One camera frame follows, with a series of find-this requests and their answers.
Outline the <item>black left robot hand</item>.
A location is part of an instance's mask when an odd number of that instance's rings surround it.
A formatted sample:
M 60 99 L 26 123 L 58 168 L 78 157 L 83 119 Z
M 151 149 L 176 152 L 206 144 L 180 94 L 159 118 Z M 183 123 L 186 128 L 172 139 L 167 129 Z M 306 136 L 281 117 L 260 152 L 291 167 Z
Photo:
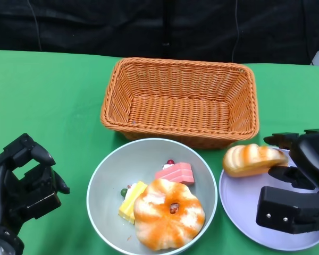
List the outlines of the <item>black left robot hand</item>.
M 24 133 L 0 154 L 0 225 L 18 234 L 22 225 L 61 205 L 58 193 L 69 194 L 53 170 L 55 160 Z

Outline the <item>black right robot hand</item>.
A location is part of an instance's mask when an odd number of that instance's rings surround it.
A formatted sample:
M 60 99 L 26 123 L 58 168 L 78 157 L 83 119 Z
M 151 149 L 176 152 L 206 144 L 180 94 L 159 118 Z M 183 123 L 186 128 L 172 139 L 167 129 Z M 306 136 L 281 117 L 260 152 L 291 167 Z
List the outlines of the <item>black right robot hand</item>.
M 294 188 L 314 190 L 298 193 L 271 186 L 261 189 L 256 223 L 273 230 L 300 234 L 319 231 L 319 129 L 298 133 L 273 133 L 264 142 L 288 149 L 295 166 L 274 166 L 268 171 L 275 179 Z

